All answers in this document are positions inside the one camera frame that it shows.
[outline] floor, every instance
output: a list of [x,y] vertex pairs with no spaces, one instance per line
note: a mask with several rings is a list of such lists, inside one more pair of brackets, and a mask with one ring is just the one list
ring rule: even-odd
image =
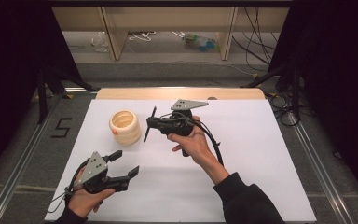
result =
[[[196,35],[216,39],[213,33]],[[246,48],[249,41],[245,35],[251,36],[237,33],[234,37]],[[252,82],[254,74],[263,76],[268,69],[265,63],[250,53],[246,54],[235,42],[231,44],[228,60],[222,61],[218,50],[200,52],[193,46],[186,45],[174,33],[155,33],[147,36],[149,41],[139,38],[128,40],[121,58],[112,61],[109,52],[101,52],[104,49],[96,49],[91,45],[91,42],[95,43],[98,39],[98,33],[64,33],[64,36],[81,76],[97,87],[239,87]],[[276,45],[275,38],[279,38],[279,34],[262,34],[263,44],[272,48]],[[250,43],[249,47],[259,58],[264,61],[269,59],[259,45]],[[272,55],[273,49],[267,50]],[[275,93],[276,81],[277,78],[274,77],[259,88],[265,94]],[[63,84],[68,88],[77,87],[70,82]],[[283,94],[273,98],[271,106],[274,109],[274,106],[280,107],[285,97],[287,95]],[[41,134],[34,136],[35,131],[40,129],[36,124],[38,101],[35,96],[17,134],[0,158],[1,192],[11,179],[12,171],[17,168],[18,160],[23,158],[22,153],[28,149],[31,151],[18,177],[18,183],[13,187],[10,200],[2,207],[4,213],[0,214],[0,223],[13,223],[13,220],[16,223],[43,223],[81,121],[90,100],[94,98],[94,92],[74,92],[65,97],[49,97],[51,113],[48,122]],[[306,105],[306,97],[301,99],[302,104]],[[296,127],[285,125],[292,122],[291,119],[289,114],[277,119],[277,122],[315,211],[317,223],[358,223],[358,183],[345,163],[333,154],[334,146],[324,133],[317,116],[312,114],[311,107],[303,107],[300,124]],[[69,127],[69,132],[65,137],[52,138],[51,136],[63,134],[62,130],[56,129],[59,122]],[[306,140],[301,140],[299,136],[304,135]],[[319,166],[314,165],[315,158],[320,162]],[[332,187],[336,194],[329,192],[326,187]],[[337,198],[344,202],[343,207],[334,204]],[[340,214],[342,210],[339,209],[342,208],[347,209],[344,215]]]

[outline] human hand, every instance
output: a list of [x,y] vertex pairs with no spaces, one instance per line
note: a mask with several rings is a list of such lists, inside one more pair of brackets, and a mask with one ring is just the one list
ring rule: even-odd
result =
[[[193,120],[200,122],[200,117],[193,116]],[[184,150],[191,156],[196,164],[204,169],[215,184],[220,183],[223,179],[229,176],[228,171],[219,163],[209,149],[205,133],[199,127],[194,126],[193,131],[189,136],[170,133],[168,139],[179,144],[175,146],[172,151]]]
[[[76,181],[80,179],[86,167],[83,167],[76,176]],[[96,194],[90,194],[82,189],[82,186],[74,186],[74,194],[69,201],[68,208],[80,217],[86,217],[91,210],[97,212],[101,202],[115,193],[114,189],[105,189]]]

